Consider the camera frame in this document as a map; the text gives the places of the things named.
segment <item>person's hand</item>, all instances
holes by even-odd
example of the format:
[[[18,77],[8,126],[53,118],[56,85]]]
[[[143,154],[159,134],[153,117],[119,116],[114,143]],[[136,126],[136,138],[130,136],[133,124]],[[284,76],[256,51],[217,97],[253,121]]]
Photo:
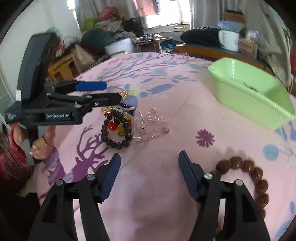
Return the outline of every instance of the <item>person's hand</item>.
[[[37,160],[43,160],[49,156],[54,145],[55,126],[49,126],[46,129],[45,135],[33,142],[30,149],[30,154]],[[13,138],[15,143],[23,149],[22,143],[25,139],[23,130],[17,126],[13,130]]]

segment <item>wooden stool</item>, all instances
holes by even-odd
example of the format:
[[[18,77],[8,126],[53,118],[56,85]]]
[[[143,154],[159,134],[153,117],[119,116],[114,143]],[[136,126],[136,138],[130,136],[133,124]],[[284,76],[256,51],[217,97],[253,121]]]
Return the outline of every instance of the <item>wooden stool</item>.
[[[71,53],[48,68],[48,73],[53,81],[72,80],[81,74],[81,71],[75,68],[73,57],[74,53]]]

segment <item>cardboard box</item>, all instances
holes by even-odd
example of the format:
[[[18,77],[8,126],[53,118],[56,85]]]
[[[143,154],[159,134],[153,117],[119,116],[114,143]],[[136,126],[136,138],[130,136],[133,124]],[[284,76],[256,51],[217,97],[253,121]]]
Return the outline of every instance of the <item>cardboard box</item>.
[[[223,14],[223,20],[239,22],[239,23],[246,23],[246,16],[243,13],[229,11],[229,12],[225,12]]]
[[[245,56],[256,59],[257,52],[258,52],[258,45],[253,41],[249,41],[247,39],[240,39],[239,52]]]

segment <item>yellow bead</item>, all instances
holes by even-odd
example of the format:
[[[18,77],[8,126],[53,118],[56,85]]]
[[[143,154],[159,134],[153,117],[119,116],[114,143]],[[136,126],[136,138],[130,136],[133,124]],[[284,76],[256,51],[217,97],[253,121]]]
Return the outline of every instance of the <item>yellow bead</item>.
[[[122,125],[119,125],[117,127],[117,133],[119,136],[125,136],[126,132],[125,132],[125,129]]]
[[[130,115],[127,115],[127,114],[125,114],[125,115],[123,115],[125,118],[127,118],[127,120],[128,120],[128,122],[129,122],[129,124],[130,124],[130,126],[131,126],[131,116]]]

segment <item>window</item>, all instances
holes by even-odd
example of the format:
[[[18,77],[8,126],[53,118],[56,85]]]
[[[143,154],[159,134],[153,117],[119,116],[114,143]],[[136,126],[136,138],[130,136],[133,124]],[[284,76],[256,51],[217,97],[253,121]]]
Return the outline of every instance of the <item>window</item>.
[[[79,24],[78,24],[78,21],[77,21],[77,15],[76,15],[76,11],[75,11],[75,0],[67,0],[67,6],[68,6],[68,9],[70,11],[72,11],[73,15],[74,15],[74,18],[76,20],[76,24],[79,27]]]
[[[159,14],[146,17],[148,28],[164,26],[170,23],[190,23],[191,13],[189,0],[158,0]]]

